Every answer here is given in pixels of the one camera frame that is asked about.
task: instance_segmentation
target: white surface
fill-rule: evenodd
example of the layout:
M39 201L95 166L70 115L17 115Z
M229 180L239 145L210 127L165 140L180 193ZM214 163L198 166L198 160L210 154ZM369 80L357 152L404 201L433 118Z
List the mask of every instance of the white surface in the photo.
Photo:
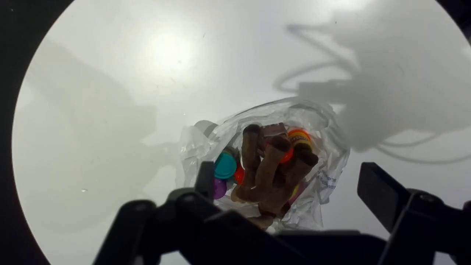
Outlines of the white surface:
M433 0L77 0L23 86L24 211L54 264L90 264L124 202L182 186L186 126L302 95L354 146L326 227L386 238L355 195L361 163L470 199L470 52Z

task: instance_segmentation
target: purple candy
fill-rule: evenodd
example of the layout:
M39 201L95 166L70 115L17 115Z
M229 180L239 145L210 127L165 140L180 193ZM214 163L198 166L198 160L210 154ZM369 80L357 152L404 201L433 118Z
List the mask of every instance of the purple candy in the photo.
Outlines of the purple candy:
M224 198L226 192L227 192L226 183L223 180L216 180L216 183L214 183L214 198L216 199Z

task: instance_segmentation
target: black background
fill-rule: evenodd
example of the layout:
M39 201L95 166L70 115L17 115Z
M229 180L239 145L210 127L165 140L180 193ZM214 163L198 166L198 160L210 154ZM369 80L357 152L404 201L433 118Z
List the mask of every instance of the black background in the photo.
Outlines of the black background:
M48 264L20 207L12 168L12 124L26 71L40 42L73 0L0 0L0 264ZM470 37L471 4L439 0Z

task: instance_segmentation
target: orange candy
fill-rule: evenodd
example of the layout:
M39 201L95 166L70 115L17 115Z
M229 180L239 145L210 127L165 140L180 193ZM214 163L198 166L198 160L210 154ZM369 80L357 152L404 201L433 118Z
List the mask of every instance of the orange candy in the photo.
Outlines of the orange candy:
M294 152L294 148L291 148L291 151L283 157L282 163L280 164L288 164L292 161L295 152Z
M311 146L313 151L319 149L319 146L313 140L313 138L302 129L295 129L295 130L289 132L289 140L292 142L294 146L308 145L308 146Z
M242 167L239 167L235 174L235 182L238 186L242 186L245 185L245 180L246 180L246 171Z

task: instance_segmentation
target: clear plastic bag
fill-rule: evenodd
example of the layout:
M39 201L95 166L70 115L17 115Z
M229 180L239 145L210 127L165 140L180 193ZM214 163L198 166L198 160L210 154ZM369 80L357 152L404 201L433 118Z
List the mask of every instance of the clear plastic bag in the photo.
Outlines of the clear plastic bag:
M304 179L304 191L285 217L277 219L269 232L280 230L316 230L321 229L321 205L329 204L338 179L349 158L349 146L335 123L335 113L330 107L292 98L266 104L241 113L221 124L202 121L192 127L185 140L183 167L186 185L193 186L199 166L205 161L217 161L221 152L232 146L241 149L242 135L248 126L273 126L283 123L289 130L302 129L319 140L319 164ZM230 198L233 188L216 205L221 210L235 210L246 219L260 217L257 204L241 204Z

